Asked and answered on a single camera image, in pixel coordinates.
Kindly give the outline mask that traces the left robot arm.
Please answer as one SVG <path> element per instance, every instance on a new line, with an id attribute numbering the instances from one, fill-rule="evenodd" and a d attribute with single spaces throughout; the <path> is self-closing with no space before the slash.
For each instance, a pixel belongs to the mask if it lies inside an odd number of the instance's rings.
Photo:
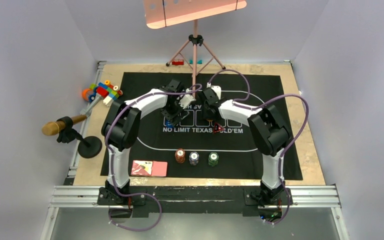
<path id="1" fill-rule="evenodd" d="M 187 108 L 196 100 L 194 94 L 201 88 L 199 83 L 186 88 L 180 81 L 171 80 L 168 85 L 153 88 L 139 97 L 112 104 L 101 128 L 109 160 L 105 188 L 110 191 L 112 201 L 122 205 L 132 196 L 129 155 L 137 140 L 141 119 L 160 110 L 171 126 L 177 126 L 188 116 Z"/>

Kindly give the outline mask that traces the black red all-in triangle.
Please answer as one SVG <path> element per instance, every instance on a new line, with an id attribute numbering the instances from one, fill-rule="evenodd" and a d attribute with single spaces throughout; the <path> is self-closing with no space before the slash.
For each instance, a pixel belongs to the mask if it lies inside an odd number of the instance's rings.
<path id="1" fill-rule="evenodd" d="M 225 128 L 218 122 L 214 122 L 212 132 L 215 133 L 221 133 L 224 132 Z"/>

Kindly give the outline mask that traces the blue poker chip stack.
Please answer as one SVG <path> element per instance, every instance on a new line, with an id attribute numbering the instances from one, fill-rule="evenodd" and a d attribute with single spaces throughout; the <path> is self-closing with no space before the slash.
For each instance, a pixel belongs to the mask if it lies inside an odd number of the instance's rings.
<path id="1" fill-rule="evenodd" d="M 192 152 L 189 154 L 189 163 L 190 163 L 192 166 L 196 166 L 196 165 L 199 163 L 199 158 L 200 158 L 199 153 L 196 152 L 196 151 L 192 151 Z"/>

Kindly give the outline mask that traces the blue small blind button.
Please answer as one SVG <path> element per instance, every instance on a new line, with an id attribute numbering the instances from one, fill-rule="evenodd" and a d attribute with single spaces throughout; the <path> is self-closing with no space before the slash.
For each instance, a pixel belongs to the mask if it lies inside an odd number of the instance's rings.
<path id="1" fill-rule="evenodd" d="M 165 122 L 165 126 L 166 126 L 167 128 L 169 128 L 169 129 L 173 129 L 173 128 L 174 128 L 174 126 L 173 126 L 169 121 L 166 121 L 166 122 Z"/>

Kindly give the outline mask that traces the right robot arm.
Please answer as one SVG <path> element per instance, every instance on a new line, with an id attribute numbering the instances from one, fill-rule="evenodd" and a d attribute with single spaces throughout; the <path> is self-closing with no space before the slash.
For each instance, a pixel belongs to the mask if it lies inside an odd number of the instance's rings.
<path id="1" fill-rule="evenodd" d="M 274 102 L 285 98 L 276 96 L 259 106 L 239 103 L 221 97 L 218 86 L 208 87 L 197 93 L 206 120 L 231 120 L 249 127 L 253 142 L 262 154 L 263 174 L 259 198 L 272 204 L 284 191 L 283 159 L 292 131 Z"/>

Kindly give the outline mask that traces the red poker chip stack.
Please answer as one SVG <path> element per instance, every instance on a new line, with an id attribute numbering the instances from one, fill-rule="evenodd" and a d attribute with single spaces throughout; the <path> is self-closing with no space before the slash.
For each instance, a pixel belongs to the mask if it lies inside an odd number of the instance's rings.
<path id="1" fill-rule="evenodd" d="M 182 148 L 177 149 L 174 156 L 177 163 L 181 164 L 185 162 L 186 153 Z"/>

